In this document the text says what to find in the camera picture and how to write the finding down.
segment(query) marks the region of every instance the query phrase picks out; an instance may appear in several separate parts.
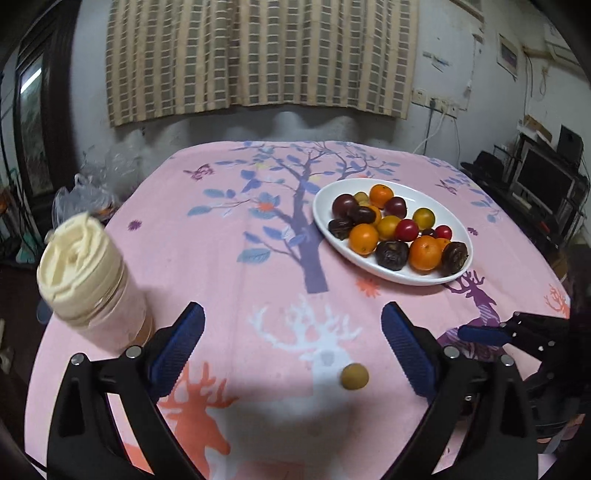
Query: orange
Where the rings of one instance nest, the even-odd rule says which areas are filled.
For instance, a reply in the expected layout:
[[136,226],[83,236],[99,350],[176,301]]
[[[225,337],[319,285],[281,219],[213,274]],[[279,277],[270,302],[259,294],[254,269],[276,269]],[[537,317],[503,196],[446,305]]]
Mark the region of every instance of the orange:
[[452,241],[448,240],[447,238],[436,238],[435,241],[438,243],[439,248],[441,249],[442,252],[443,252],[443,249],[445,249],[445,247],[447,247],[447,244],[452,243]]
[[381,183],[374,185],[369,191],[369,201],[379,209],[383,209],[386,202],[393,196],[392,189]]
[[435,214],[428,208],[422,207],[413,213],[413,220],[420,231],[427,230],[435,225]]
[[376,227],[378,229],[379,239],[392,240],[394,238],[396,227],[399,223],[400,218],[394,215],[388,215],[382,218]]
[[441,253],[437,239],[432,236],[420,236],[410,246],[408,263],[416,270],[433,270],[441,261]]
[[375,220],[372,223],[372,225],[374,227],[378,226],[379,221],[382,219],[382,212],[379,208],[377,208],[375,205],[368,205],[368,208],[372,209],[375,212]]
[[349,234],[349,248],[359,255],[369,255],[378,245],[378,231],[373,225],[360,223]]

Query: picture frame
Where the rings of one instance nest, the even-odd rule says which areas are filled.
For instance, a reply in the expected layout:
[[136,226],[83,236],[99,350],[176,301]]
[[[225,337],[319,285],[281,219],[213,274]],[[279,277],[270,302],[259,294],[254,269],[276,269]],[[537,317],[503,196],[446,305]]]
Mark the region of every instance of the picture frame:
[[496,62],[506,71],[517,78],[517,71],[519,66],[519,50],[518,48],[499,33],[499,48],[497,52]]

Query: speaker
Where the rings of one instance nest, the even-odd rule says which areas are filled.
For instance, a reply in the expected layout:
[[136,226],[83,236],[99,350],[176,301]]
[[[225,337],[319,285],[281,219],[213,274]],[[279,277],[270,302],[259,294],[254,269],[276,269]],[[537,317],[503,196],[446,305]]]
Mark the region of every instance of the speaker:
[[583,155],[583,139],[562,125],[556,153],[578,171]]

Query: blue gripper pad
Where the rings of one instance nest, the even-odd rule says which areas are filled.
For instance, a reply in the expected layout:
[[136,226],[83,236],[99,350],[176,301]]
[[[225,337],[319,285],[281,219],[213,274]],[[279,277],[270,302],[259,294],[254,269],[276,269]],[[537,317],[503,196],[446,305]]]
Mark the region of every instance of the blue gripper pad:
[[457,336],[463,342],[481,343],[490,346],[503,346],[511,343],[511,337],[502,328],[474,327],[462,325],[457,330]]
[[162,342],[163,346],[148,370],[152,400],[170,395],[204,330],[203,307],[191,302],[171,327],[160,329],[154,334],[150,343]]
[[414,392],[431,403],[437,394],[441,346],[427,329],[415,327],[396,302],[382,310],[382,331]]

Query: wall outlet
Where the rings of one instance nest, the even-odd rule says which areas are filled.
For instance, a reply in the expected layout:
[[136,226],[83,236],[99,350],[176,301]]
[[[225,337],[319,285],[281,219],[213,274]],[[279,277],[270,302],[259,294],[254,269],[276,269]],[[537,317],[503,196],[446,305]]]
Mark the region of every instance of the wall outlet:
[[453,118],[457,118],[457,113],[459,111],[460,107],[457,103],[452,103],[449,106],[449,109],[447,110],[447,114],[449,116],[452,116]]
[[413,96],[411,98],[411,101],[413,103],[416,103],[417,105],[428,105],[427,103],[427,92],[425,90],[422,90],[420,88],[418,89],[413,89]]
[[445,109],[447,108],[447,103],[449,102],[449,100],[447,100],[446,98],[442,98],[442,97],[438,97],[435,95],[429,95],[427,98],[427,102],[425,103],[426,106],[430,106],[431,105],[431,100],[435,101],[435,107],[433,107],[433,109],[436,112],[443,112],[445,111]]

